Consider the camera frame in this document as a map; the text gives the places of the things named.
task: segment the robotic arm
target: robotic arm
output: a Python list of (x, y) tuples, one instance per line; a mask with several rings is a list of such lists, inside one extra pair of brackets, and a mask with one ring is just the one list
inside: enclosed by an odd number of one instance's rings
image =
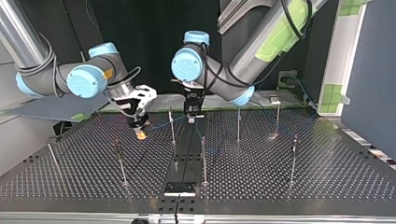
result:
[(90, 59), (85, 63), (59, 65), (50, 42), (35, 30), (18, 1), (0, 0), (0, 19), (0, 40), (19, 70), (16, 80), (23, 93), (58, 97), (73, 93), (92, 98), (109, 91), (113, 104), (127, 115), (128, 124), (138, 138), (145, 138), (147, 110), (157, 92), (148, 86), (132, 84), (134, 74), (127, 72), (114, 44), (90, 49)]
[(188, 31), (184, 35), (183, 47), (172, 61), (172, 72), (184, 86), (186, 83), (195, 82), (234, 105), (245, 105), (254, 93), (254, 85), (260, 83), (254, 83), (258, 75), (299, 40), (289, 20), (301, 29), (309, 23), (308, 15), (313, 16), (326, 2), (327, 0), (278, 0), (228, 66), (223, 66), (207, 56), (209, 34)]

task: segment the green tape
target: green tape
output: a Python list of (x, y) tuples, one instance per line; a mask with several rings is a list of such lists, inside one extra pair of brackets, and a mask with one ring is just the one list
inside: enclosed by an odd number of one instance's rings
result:
[[(308, 6), (305, 0), (293, 0), (288, 9), (294, 24), (301, 30), (308, 14)], [(293, 32), (286, 16), (284, 16), (262, 43), (255, 56), (265, 62), (271, 62), (281, 51), (288, 52), (298, 40), (298, 36)]]
[(325, 84), (320, 101), (320, 113), (336, 113), (341, 103), (341, 89), (343, 85)]
[(73, 115), (72, 117), (71, 117), (71, 119), (73, 120), (73, 121), (75, 121), (75, 122), (81, 122), (81, 121), (83, 121), (84, 119), (88, 119), (90, 116), (86, 116), (85, 114), (83, 114), (83, 113), (77, 113), (77, 114), (75, 114), (75, 115)]
[(343, 0), (340, 6), (339, 16), (359, 15), (363, 0)]

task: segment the black cable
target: black cable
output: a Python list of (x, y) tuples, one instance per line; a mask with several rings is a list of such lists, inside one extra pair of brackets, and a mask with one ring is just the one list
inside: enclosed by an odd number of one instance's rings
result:
[[(225, 80), (225, 79), (223, 79), (222, 77), (220, 77), (219, 75), (220, 75), (220, 73), (221, 73), (221, 71), (222, 71), (222, 69), (223, 69), (223, 66), (221, 65), (220, 67), (219, 67), (219, 70), (217, 71), (217, 72), (215, 72), (215, 71), (213, 71), (213, 69), (210, 67), (210, 65), (209, 65), (209, 63), (207, 62), (207, 55), (206, 55), (206, 53), (207, 53), (207, 44), (206, 43), (201, 43), (200, 45), (198, 45), (198, 44), (195, 44), (195, 43), (187, 43), (187, 44), (191, 44), (191, 45), (194, 45), (194, 46), (196, 46), (196, 47), (198, 47), (199, 49), (200, 49), (200, 56), (201, 56), (201, 58), (203, 59), (203, 61), (204, 61), (204, 64), (205, 64), (205, 72), (204, 72), (204, 90), (210, 90), (210, 88), (213, 86), (213, 84), (216, 82), (216, 80), (218, 79), (218, 80), (220, 80), (220, 81), (222, 81), (222, 82), (224, 82), (225, 84), (227, 84), (227, 85), (230, 85), (230, 86), (233, 86), (233, 87), (236, 87), (236, 88), (248, 88), (248, 87), (251, 87), (251, 86), (255, 86), (255, 85), (258, 85), (258, 84), (261, 84), (262, 82), (264, 82), (264, 80), (265, 79), (267, 79), (271, 74), (272, 74), (272, 72), (274, 71), (274, 69), (276, 68), (276, 66), (279, 64), (279, 62), (280, 62), (280, 60), (283, 58), (283, 56), (285, 55), (285, 54), (281, 54), (277, 59), (276, 59), (276, 61), (275, 61), (275, 63), (273, 64), (273, 66), (271, 67), (271, 69), (270, 69), (270, 71), (268, 71), (268, 73), (263, 77), (263, 78), (261, 78), (259, 81), (256, 81), (256, 82), (253, 82), (252, 84), (243, 84), (243, 85), (238, 85), (238, 84), (235, 84), (235, 83), (232, 83), (232, 82), (230, 82), (230, 81), (227, 81), (227, 80)], [(207, 84), (207, 70), (209, 70), (212, 74), (213, 74), (213, 76), (214, 76), (214, 78), (212, 79), (212, 82), (209, 84), (209, 86), (206, 86), (206, 84)]]
[(307, 29), (308, 26), (310, 25), (311, 21), (312, 21), (312, 2), (311, 0), (305, 0), (307, 7), (308, 7), (308, 15), (306, 18), (306, 22), (305, 25), (303, 26), (302, 33), (300, 33), (300, 31), (298, 30), (297, 26), (295, 25), (293, 18), (290, 15), (288, 6), (286, 4), (286, 0), (280, 0), (280, 3), (282, 4), (283, 10), (285, 12), (286, 15), (286, 19), (288, 19), (289, 25), (291, 26), (291, 29), (293, 30), (293, 32), (300, 38), (300, 39), (305, 39), (306, 34), (307, 34)]
[(92, 22), (92, 24), (99, 30), (99, 25), (93, 20), (93, 18), (91, 17), (91, 13), (88, 10), (88, 5), (90, 4), (90, 0), (86, 0), (85, 1), (85, 12), (87, 12), (87, 16), (88, 19), (90, 19), (90, 21)]

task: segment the metal plate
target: metal plate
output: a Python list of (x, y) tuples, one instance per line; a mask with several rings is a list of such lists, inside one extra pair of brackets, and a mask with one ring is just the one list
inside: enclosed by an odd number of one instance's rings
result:
[[(194, 198), (163, 197), (169, 175), (180, 173), (169, 169), (175, 150), (169, 126), (141, 142), (123, 116), (101, 115), (55, 148), (63, 178), (47, 151), (17, 167), (21, 172), (2, 176), (0, 211), (158, 214), (182, 208), (201, 215), (395, 216), (396, 173), (330, 121), (306, 109), (284, 109), (276, 131), (275, 110), (241, 113), (239, 144), (235, 111), (206, 113), (205, 127), (176, 123), (177, 136), (188, 138), (178, 139), (184, 150), (199, 152), (198, 135), (206, 139), (209, 185), (197, 184)], [(150, 120), (157, 125), (168, 118), (154, 114)], [(290, 185), (295, 134), (301, 149)], [(115, 137), (125, 147), (128, 190), (114, 157)], [(196, 181), (201, 165), (191, 167), (177, 179)]]
[[(395, 176), (384, 162), (305, 109), (206, 113), (206, 214), (392, 215)], [(300, 137), (290, 183), (293, 136)]]
[[(174, 146), (170, 125), (166, 125), (168, 115), (153, 114), (149, 120), (155, 127), (148, 130), (146, 140), (139, 141), (123, 115), (95, 117), (54, 147), (59, 170), (48, 151), (41, 156), (35, 155), (23, 164), (25, 168), (20, 173), (0, 187), (0, 196), (11, 204), (43, 202), (18, 210), (37, 210), (47, 207), (45, 201), (54, 200), (59, 203), (50, 210), (78, 211), (76, 207), (63, 207), (64, 200), (81, 201), (81, 204), (84, 201), (99, 204), (139, 201), (141, 207), (150, 208), (162, 191)], [(182, 122), (175, 122), (175, 131), (179, 136)], [(120, 139), (123, 150), (127, 188), (122, 185), (120, 164), (115, 157), (116, 138)], [(130, 206), (123, 210), (131, 211)]]

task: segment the white wall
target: white wall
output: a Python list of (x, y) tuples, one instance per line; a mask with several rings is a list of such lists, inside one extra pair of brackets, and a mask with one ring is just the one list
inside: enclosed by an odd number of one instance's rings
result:
[(346, 95), (365, 10), (366, 5), (363, 5), (359, 15), (337, 16), (318, 102), (318, 112), (321, 116), (341, 116), (342, 114), (344, 107), (342, 104), (338, 105), (336, 113), (320, 113), (323, 90), (326, 84), (340, 84), (343, 85), (341, 94)]
[[(30, 99), (18, 90), (16, 73), (14, 62), (0, 44), (0, 111)], [(54, 124), (50, 120), (1, 116), (0, 175), (42, 148), (53, 135)]]

